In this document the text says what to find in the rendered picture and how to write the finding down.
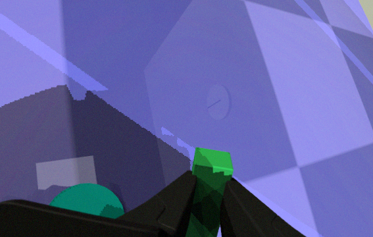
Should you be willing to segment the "cyan flat circle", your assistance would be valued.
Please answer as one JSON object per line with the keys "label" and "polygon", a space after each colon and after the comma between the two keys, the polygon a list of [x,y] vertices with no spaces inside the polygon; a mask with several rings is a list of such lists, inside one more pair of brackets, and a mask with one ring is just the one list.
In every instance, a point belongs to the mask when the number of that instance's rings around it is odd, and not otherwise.
{"label": "cyan flat circle", "polygon": [[49,205],[113,219],[124,214],[116,195],[99,184],[71,186],[57,195]]}

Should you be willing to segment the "green rectangular post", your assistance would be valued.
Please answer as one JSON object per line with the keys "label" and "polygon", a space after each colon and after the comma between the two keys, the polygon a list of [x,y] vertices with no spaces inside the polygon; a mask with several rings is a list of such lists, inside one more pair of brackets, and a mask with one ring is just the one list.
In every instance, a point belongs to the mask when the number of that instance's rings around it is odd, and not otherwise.
{"label": "green rectangular post", "polygon": [[186,237],[217,237],[220,204],[227,180],[232,179],[230,153],[196,147],[192,175],[197,177]]}

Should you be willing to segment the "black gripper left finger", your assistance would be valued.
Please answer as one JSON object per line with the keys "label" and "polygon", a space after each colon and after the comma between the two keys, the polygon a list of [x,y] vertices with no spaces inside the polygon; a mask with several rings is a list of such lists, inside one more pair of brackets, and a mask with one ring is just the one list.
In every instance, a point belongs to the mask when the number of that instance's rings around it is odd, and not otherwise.
{"label": "black gripper left finger", "polygon": [[25,199],[0,202],[0,237],[186,237],[197,183],[192,172],[115,219]]}

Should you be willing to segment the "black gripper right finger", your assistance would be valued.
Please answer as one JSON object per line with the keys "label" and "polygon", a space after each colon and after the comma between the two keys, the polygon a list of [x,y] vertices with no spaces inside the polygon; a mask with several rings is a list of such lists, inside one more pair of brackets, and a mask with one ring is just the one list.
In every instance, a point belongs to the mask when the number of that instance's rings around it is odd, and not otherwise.
{"label": "black gripper right finger", "polygon": [[235,178],[224,187],[220,228],[222,237],[306,237]]}

